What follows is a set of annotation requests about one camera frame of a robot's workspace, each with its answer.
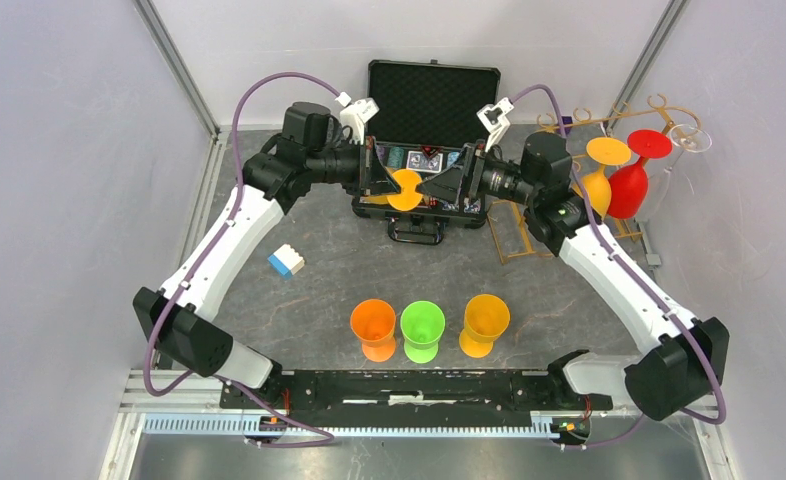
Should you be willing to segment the yellow wine glass back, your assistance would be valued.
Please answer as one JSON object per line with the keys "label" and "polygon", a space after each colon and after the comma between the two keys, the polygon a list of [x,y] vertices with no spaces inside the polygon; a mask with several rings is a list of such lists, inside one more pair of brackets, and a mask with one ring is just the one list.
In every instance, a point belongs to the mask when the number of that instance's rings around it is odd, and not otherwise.
{"label": "yellow wine glass back", "polygon": [[609,166],[620,166],[632,157],[632,150],[623,141],[611,137],[597,137],[590,140],[586,147],[587,156],[598,164],[596,170],[581,178],[592,209],[604,216],[612,199],[612,188],[605,170]]}

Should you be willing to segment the red plastic wine glass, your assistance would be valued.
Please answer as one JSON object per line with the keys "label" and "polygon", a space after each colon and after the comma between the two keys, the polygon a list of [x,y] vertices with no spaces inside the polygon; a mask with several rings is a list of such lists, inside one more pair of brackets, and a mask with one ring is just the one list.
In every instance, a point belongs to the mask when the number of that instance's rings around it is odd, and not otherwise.
{"label": "red plastic wine glass", "polygon": [[612,196],[607,215],[615,219],[629,219],[639,211],[649,188],[647,161],[662,159],[673,149],[665,134],[649,129],[632,132],[627,137],[627,145],[638,159],[609,177]]}

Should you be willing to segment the gold wine glass rack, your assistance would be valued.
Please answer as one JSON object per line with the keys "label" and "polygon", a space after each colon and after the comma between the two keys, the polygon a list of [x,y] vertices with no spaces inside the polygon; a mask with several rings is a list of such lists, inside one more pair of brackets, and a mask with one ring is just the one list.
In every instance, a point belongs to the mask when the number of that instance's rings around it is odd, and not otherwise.
{"label": "gold wine glass rack", "polygon": [[[668,131],[676,126],[677,124],[691,124],[697,127],[702,127],[701,120],[691,111],[684,109],[682,107],[675,107],[675,106],[668,106],[667,105],[667,98],[663,94],[658,94],[657,97],[661,100],[660,104],[655,104],[653,102],[652,97],[647,98],[647,104],[649,108],[647,110],[638,110],[635,111],[632,109],[631,105],[623,102],[622,103],[622,110],[618,110],[616,106],[613,106],[610,111],[610,115],[603,118],[594,118],[591,111],[587,108],[583,108],[583,112],[587,115],[586,118],[580,118],[578,114],[578,108],[573,110],[573,122],[571,128],[581,127],[585,125],[594,125],[599,126],[603,132],[604,137],[614,137],[612,133],[613,126],[618,123],[619,120],[623,120],[625,118],[632,118],[638,116],[647,116],[655,114],[661,118],[664,122],[664,126],[660,130],[661,133],[667,134]],[[496,250],[498,253],[498,257],[500,263],[502,265],[506,265],[511,259],[525,257],[525,256],[537,256],[541,258],[551,258],[553,254],[547,253],[545,251],[540,252],[533,248],[531,239],[533,236],[528,232],[524,225],[524,219],[522,215],[522,210],[519,207],[512,207],[512,212],[514,218],[517,221],[517,229],[519,230],[520,237],[523,242],[524,249],[520,252],[505,254],[502,251],[502,247],[500,245],[500,239],[497,235],[497,229],[494,223],[493,217],[490,215],[490,210],[493,208],[494,205],[502,205],[502,204],[511,204],[511,201],[508,200],[496,200],[490,204],[487,208],[487,220],[488,225],[490,227],[491,235],[494,240],[494,244],[496,246]],[[616,239],[629,239],[633,243],[640,243],[646,254],[647,264],[651,267],[657,267],[660,265],[660,258],[657,254],[651,252],[650,247],[648,246],[648,242],[644,237],[646,227],[643,225],[643,222],[638,223],[635,220],[635,217],[631,217],[629,219],[614,219],[614,225],[617,228],[618,234],[615,236]]]}

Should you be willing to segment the clear wine glass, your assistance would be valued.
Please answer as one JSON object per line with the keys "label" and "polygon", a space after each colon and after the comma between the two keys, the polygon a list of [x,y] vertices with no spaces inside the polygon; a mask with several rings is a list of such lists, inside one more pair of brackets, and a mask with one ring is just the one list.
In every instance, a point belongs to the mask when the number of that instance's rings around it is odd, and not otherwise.
{"label": "clear wine glass", "polygon": [[662,170],[655,172],[649,179],[649,189],[635,220],[649,221],[659,210],[666,198],[672,174],[679,160],[686,154],[699,154],[709,150],[713,144],[710,135],[700,127],[691,124],[677,124],[666,134],[673,146],[672,152],[664,159]]}

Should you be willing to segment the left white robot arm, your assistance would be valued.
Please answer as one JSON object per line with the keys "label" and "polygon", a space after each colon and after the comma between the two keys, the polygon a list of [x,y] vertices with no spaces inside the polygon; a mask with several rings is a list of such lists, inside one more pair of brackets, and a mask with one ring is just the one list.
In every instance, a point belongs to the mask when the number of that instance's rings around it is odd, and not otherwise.
{"label": "left white robot arm", "polygon": [[149,353],[158,351],[201,377],[241,383],[259,407],[281,399],[275,362],[212,322],[254,249],[313,185],[340,184],[353,194],[399,190],[365,132],[378,111],[371,98],[337,117],[309,102],[287,109],[282,131],[245,161],[239,184],[191,256],[159,289],[143,287],[135,295]]}

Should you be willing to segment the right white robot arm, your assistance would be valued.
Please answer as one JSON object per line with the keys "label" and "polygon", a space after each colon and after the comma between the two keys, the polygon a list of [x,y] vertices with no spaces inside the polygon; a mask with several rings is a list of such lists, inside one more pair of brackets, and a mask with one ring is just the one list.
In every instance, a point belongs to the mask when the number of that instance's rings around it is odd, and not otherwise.
{"label": "right white robot arm", "polygon": [[546,382],[554,405],[571,408],[586,394],[623,397],[653,420],[681,412],[722,424],[727,328],[715,317],[697,319],[666,294],[622,249],[588,195],[572,190],[576,178],[565,138],[537,132],[527,137],[518,163],[468,143],[454,165],[417,189],[448,202],[488,195],[524,206],[531,235],[581,275],[629,332],[638,359],[582,354],[568,361]]}

